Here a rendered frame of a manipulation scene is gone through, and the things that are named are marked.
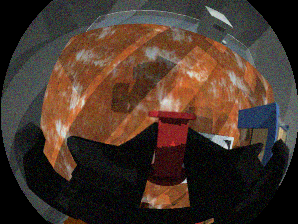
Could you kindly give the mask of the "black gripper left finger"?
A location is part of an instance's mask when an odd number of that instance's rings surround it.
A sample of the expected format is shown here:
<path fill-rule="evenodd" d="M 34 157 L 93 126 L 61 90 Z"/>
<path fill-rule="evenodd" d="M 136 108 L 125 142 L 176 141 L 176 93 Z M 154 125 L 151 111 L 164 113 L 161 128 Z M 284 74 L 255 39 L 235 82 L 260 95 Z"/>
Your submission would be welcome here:
<path fill-rule="evenodd" d="M 157 123 L 152 123 L 140 135 L 120 145 L 98 143 L 80 136 L 68 137 L 67 144 L 76 164 L 128 180 L 133 204 L 140 208 L 156 149 L 157 128 Z"/>

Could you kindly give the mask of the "clear-panelled guard cubby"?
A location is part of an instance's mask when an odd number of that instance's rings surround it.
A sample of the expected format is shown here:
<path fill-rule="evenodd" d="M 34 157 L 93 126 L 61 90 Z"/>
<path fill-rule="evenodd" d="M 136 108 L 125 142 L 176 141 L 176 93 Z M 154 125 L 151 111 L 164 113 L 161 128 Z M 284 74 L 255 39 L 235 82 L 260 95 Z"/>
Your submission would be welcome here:
<path fill-rule="evenodd" d="M 287 145 L 287 135 L 289 135 L 289 125 L 285 125 L 282 119 L 279 119 L 279 105 L 278 105 L 278 128 L 277 128 L 277 140 L 283 140 L 283 143 Z"/>

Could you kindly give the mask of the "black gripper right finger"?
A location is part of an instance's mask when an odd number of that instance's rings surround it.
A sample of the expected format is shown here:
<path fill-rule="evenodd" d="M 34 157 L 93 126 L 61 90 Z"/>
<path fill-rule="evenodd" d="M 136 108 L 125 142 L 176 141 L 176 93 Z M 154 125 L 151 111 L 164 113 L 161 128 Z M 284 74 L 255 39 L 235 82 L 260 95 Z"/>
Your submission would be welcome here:
<path fill-rule="evenodd" d="M 235 165 L 258 157 L 262 143 L 226 149 L 188 127 L 184 156 L 189 206 L 205 204 L 204 198 L 216 189 Z"/>

